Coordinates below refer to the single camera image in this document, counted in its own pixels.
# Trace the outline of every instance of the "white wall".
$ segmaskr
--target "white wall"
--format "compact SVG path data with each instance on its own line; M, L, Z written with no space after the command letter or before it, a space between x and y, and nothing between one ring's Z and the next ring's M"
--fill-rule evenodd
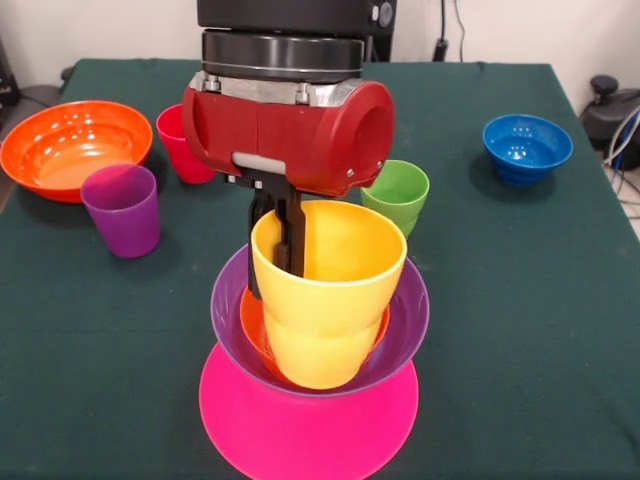
M640 87L640 0L458 0L465 61L551 63L571 103L606 72ZM429 60L439 0L398 0L394 61ZM460 30L447 0L447 60ZM82 57L198 58L195 0L0 0L0 35L22 86L59 83Z
M398 0L393 59L431 58L440 35L440 0ZM446 0L448 61L461 31ZM465 61L551 63L575 110L591 99L598 73L640 87L640 0L458 0L467 30Z

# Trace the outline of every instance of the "plate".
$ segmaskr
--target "plate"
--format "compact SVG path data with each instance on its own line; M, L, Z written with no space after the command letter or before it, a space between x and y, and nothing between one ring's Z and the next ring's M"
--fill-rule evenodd
M280 392L246 375L216 345L200 380L200 414L220 454L260 480L352 480L382 468L418 412L412 362L373 388L319 398Z
M50 200L82 203L84 180L103 167L144 162L151 124L120 103L56 105L19 123L2 143L0 164L17 184Z

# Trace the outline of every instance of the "green tablecloth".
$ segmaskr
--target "green tablecloth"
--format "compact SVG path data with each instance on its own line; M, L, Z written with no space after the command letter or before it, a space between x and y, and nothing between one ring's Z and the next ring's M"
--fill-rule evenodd
M81 61L64 101L150 120L190 61ZM415 428L375 476L638 478L640 248L548 66L373 65L397 107L392 156L432 187L410 253L429 288ZM481 132L526 112L571 160L527 190L491 174ZM208 305L246 241L247 190L181 185L156 138L163 238L123 261L82 206L17 189L0 216L0 477L239 478L200 422Z

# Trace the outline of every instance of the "green cup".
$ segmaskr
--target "green cup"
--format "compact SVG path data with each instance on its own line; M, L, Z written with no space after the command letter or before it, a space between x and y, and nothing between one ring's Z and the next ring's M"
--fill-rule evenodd
M365 207L392 220L409 237L427 200L429 177L413 163L387 160L373 185L360 192Z

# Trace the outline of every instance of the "pink plate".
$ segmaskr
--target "pink plate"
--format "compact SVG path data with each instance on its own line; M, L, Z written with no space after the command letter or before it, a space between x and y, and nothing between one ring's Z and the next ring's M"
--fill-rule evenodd
M412 362L367 390L313 398L258 382L216 345L200 379L209 438L231 465L258 480L366 478L400 450L417 412Z

